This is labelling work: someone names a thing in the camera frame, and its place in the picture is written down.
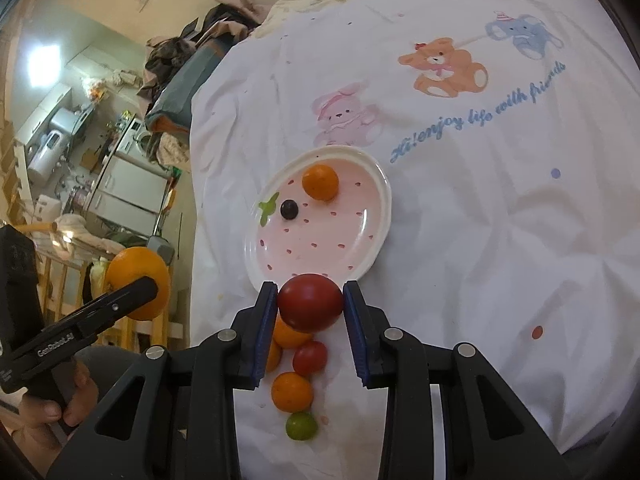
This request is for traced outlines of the person's left hand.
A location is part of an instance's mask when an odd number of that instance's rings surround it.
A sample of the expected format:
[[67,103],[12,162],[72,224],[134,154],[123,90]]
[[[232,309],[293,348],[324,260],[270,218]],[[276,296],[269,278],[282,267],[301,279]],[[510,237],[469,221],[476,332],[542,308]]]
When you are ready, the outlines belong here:
[[25,393],[18,406],[22,426],[12,438],[29,463],[40,474],[45,474],[52,465],[62,444],[53,434],[51,425],[63,419],[66,425],[78,426],[98,404],[99,389],[90,376],[88,367],[81,361],[75,365],[74,395],[66,408],[52,400],[41,400]]

